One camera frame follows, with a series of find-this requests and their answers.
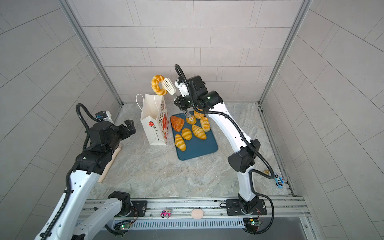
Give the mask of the white paper gift bag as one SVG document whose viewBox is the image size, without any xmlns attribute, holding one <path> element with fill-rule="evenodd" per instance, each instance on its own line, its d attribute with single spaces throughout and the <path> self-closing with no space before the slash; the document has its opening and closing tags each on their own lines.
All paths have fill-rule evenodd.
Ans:
<svg viewBox="0 0 384 240">
<path fill-rule="evenodd" d="M 150 145 L 166 145 L 169 130 L 169 115 L 163 96 L 136 95 L 141 110 L 141 123 Z"/>
</svg>

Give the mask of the ring donut bread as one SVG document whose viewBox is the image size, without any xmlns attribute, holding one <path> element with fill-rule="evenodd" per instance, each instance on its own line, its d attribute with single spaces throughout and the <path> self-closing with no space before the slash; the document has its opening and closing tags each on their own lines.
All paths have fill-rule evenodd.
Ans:
<svg viewBox="0 0 384 240">
<path fill-rule="evenodd" d="M 155 75 L 151 80 L 152 90 L 159 96 L 164 96 L 168 93 L 166 89 L 163 89 L 160 86 L 160 83 L 163 83 L 165 78 L 162 75 Z"/>
</svg>

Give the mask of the striped long bread front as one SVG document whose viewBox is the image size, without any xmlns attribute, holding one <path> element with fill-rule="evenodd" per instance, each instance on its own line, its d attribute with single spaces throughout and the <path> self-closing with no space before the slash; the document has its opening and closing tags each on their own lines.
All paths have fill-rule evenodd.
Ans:
<svg viewBox="0 0 384 240">
<path fill-rule="evenodd" d="M 186 143 L 181 135 L 175 135 L 175 146 L 182 152 L 187 149 Z"/>
</svg>

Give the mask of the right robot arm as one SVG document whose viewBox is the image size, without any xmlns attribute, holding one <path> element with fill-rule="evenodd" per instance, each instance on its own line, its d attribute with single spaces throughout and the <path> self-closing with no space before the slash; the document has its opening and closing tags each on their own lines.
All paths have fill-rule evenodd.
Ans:
<svg viewBox="0 0 384 240">
<path fill-rule="evenodd" d="M 251 140 L 245 134 L 233 120 L 220 95 L 215 91 L 208 92 L 200 76 L 187 80 L 178 77 L 175 85 L 181 95 L 175 98 L 174 104 L 182 111 L 193 108 L 198 113 L 207 115 L 230 142 L 234 153 L 228 157 L 228 162 L 238 175 L 239 204 L 243 213 L 250 215 L 260 211 L 264 202 L 255 191 L 252 175 L 258 173 L 268 179 L 274 178 L 272 167 L 259 153 L 260 142 L 257 139 Z"/>
</svg>

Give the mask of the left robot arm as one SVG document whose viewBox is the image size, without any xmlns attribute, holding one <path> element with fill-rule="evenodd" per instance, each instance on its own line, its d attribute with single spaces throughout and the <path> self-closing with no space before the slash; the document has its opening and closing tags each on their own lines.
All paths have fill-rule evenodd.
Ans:
<svg viewBox="0 0 384 240">
<path fill-rule="evenodd" d="M 120 142 L 136 133 L 132 120 L 120 126 L 109 121 L 97 122 L 87 131 L 91 139 L 66 175 L 66 188 L 37 240 L 91 240 L 113 217 L 131 213 L 130 195 L 113 192 L 107 201 L 82 224 L 76 225 L 87 197 L 112 160 Z"/>
</svg>

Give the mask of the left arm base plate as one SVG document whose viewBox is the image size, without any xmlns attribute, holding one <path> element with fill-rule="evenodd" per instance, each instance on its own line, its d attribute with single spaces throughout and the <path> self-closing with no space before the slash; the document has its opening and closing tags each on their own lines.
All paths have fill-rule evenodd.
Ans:
<svg viewBox="0 0 384 240">
<path fill-rule="evenodd" d="M 147 201 L 130 201 L 130 203 L 123 202 L 122 209 L 118 213 L 119 217 L 144 217 L 147 210 Z"/>
</svg>

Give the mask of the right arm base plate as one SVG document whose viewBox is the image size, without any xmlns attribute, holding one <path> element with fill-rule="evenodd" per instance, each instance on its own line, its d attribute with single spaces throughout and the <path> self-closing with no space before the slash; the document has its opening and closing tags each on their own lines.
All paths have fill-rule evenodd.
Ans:
<svg viewBox="0 0 384 240">
<path fill-rule="evenodd" d="M 227 199 L 226 209 L 228 216 L 267 215 L 267 207 L 263 199 L 254 199 L 246 202 L 239 199 Z"/>
</svg>

